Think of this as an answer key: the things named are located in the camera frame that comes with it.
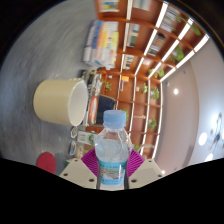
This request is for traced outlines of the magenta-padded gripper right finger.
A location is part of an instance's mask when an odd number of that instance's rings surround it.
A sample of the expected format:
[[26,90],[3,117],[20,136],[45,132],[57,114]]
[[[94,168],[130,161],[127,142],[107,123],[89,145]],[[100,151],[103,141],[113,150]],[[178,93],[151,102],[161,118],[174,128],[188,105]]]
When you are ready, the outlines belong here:
[[130,189],[140,188],[163,177],[161,169],[153,159],[144,159],[132,151],[127,161],[126,175]]

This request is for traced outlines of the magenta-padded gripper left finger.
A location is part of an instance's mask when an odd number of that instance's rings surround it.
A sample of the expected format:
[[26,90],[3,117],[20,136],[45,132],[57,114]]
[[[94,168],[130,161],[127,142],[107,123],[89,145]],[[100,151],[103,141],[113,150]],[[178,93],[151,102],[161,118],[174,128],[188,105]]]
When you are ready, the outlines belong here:
[[95,189],[99,174],[98,159],[95,150],[87,152],[81,159],[71,159],[60,177],[78,186]]

